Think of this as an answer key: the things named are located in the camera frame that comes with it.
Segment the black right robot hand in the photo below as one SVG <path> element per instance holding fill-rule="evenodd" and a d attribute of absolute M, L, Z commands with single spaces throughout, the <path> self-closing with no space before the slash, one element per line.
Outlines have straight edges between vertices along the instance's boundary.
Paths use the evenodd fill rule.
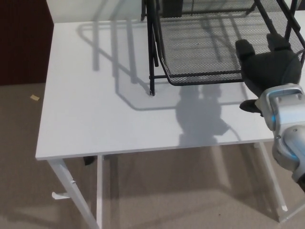
<path fill-rule="evenodd" d="M 301 78 L 302 65 L 290 43 L 279 34 L 270 33 L 266 38 L 269 52 L 259 54 L 248 40 L 235 42 L 242 79 L 257 97 L 272 87 L 298 84 Z"/>

